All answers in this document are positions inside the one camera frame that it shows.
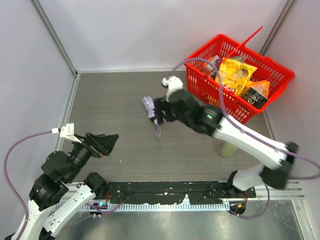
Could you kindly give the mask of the lavender folding umbrella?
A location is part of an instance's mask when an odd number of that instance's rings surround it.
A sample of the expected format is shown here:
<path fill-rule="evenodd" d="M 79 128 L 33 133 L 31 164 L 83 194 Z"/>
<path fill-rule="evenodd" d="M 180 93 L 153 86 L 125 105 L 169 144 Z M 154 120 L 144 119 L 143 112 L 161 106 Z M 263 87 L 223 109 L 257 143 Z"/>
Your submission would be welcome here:
<path fill-rule="evenodd" d="M 156 113 L 154 100 L 150 96 L 144 96 L 142 98 L 142 103 L 147 111 L 148 119 L 157 126 L 156 136 L 160 137 L 161 136 L 160 124 L 162 124 L 166 119 L 165 112 L 160 111 L 160 113 Z"/>

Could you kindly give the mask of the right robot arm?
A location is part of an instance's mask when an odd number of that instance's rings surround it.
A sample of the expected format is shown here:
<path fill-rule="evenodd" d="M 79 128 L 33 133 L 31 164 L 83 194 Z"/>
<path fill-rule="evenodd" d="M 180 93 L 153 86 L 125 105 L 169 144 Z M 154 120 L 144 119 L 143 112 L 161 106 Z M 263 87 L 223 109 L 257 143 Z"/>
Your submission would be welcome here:
<path fill-rule="evenodd" d="M 201 105 L 186 90 L 178 90 L 169 98 L 152 99 L 153 118 L 159 124 L 179 121 L 193 131 L 235 145 L 261 162 L 246 170 L 233 171 L 226 190 L 236 196 L 250 188 L 265 184 L 282 190 L 286 187 L 298 145 L 276 142 L 240 124 L 230 115 L 224 116 L 214 105 Z"/>

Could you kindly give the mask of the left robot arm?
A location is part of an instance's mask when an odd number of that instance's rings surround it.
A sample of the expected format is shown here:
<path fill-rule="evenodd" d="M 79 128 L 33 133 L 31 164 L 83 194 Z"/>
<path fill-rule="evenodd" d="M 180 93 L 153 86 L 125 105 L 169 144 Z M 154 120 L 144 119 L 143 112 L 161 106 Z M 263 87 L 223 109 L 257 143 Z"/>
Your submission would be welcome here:
<path fill-rule="evenodd" d="M 54 151 L 41 166 L 43 173 L 34 181 L 25 203 L 9 179 L 7 172 L 8 156 L 3 162 L 5 179 L 24 208 L 24 218 L 15 233 L 6 236 L 7 240 L 53 240 L 66 223 L 88 201 L 102 199 L 108 192 L 107 181 L 98 173 L 90 173 L 77 192 L 54 214 L 51 211 L 69 191 L 71 184 L 90 158 L 109 156 L 119 139 L 118 134 L 84 136 L 63 133 L 54 128 L 51 133 L 59 133 L 60 138 L 69 140 L 73 149 L 69 153 Z"/>

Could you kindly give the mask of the orange snack packet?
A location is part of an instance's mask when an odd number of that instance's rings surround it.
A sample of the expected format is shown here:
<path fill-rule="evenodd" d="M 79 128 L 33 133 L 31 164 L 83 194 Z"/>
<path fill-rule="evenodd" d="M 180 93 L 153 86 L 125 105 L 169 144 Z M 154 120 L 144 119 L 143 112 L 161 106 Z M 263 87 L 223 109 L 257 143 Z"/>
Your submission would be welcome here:
<path fill-rule="evenodd" d="M 216 67 L 218 64 L 218 60 L 220 60 L 219 55 L 214 55 L 213 57 L 209 58 L 208 59 L 209 63 L 207 63 L 207 62 L 203 63 L 202 72 L 207 76 L 213 77 L 216 74 L 216 72 L 215 72 L 214 68 L 212 67 L 212 65 L 214 65 Z"/>

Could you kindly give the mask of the red plastic shopping basket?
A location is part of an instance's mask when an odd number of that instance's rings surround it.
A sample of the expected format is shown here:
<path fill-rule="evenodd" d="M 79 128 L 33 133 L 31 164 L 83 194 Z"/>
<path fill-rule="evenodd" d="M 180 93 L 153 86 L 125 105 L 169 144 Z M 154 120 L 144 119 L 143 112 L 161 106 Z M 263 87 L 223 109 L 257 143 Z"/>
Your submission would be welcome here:
<path fill-rule="evenodd" d="M 256 108 L 246 102 L 242 97 L 235 96 L 233 93 L 225 90 L 224 106 L 226 112 L 242 124 L 246 124 L 253 116 L 258 115 L 274 102 L 287 88 L 288 83 L 294 78 L 295 74 L 290 69 L 282 66 L 268 56 L 262 56 L 249 49 L 245 45 L 232 38 L 218 34 L 188 58 L 210 59 L 214 56 L 226 57 L 229 53 L 235 51 L 233 56 L 245 57 L 245 62 L 257 67 L 251 80 L 253 82 L 266 80 L 270 82 L 268 101 L 262 108 Z M 219 84 L 211 77 L 203 73 L 203 63 L 199 60 L 193 60 L 184 64 L 186 67 L 187 89 L 195 97 L 205 104 L 221 106 L 219 100 Z"/>

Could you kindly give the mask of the pale yellow bottle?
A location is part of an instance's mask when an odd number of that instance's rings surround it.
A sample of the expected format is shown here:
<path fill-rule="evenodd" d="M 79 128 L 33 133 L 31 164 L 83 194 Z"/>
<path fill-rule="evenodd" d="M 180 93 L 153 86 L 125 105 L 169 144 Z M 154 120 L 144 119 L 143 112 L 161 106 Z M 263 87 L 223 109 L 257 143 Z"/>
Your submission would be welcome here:
<path fill-rule="evenodd" d="M 225 142 L 221 147 L 220 154 L 223 158 L 230 158 L 237 152 L 237 150 L 238 147 L 236 145 Z"/>

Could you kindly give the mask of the yellow chips bag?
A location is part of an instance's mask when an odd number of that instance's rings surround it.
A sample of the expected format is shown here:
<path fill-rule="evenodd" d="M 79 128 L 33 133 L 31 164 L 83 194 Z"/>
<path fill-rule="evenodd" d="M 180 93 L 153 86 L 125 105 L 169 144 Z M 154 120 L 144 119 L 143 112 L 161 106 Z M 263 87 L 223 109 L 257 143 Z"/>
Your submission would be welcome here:
<path fill-rule="evenodd" d="M 241 97 L 244 94 L 247 83 L 249 83 L 257 69 L 254 65 L 227 58 L 219 65 L 215 82 L 221 84 L 234 95 Z"/>

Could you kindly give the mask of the black and orange snack bag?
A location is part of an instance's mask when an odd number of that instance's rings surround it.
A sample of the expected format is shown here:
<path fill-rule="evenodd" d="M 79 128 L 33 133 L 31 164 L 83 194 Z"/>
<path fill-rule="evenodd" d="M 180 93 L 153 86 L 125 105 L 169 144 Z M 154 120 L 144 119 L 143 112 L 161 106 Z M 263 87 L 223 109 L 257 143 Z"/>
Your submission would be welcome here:
<path fill-rule="evenodd" d="M 267 80 L 248 81 L 242 92 L 242 98 L 250 105 L 261 109 L 268 101 L 270 83 Z"/>

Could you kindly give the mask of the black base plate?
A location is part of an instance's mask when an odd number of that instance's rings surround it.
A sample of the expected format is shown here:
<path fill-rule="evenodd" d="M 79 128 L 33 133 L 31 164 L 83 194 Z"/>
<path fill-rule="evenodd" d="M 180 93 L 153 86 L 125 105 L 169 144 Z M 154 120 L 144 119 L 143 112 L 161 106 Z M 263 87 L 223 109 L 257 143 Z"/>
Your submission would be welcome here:
<path fill-rule="evenodd" d="M 220 204 L 223 199 L 255 198 L 254 188 L 246 192 L 227 190 L 227 183 L 211 181 L 109 181 L 102 199 L 112 204 L 181 204 L 187 197 L 192 205 Z"/>

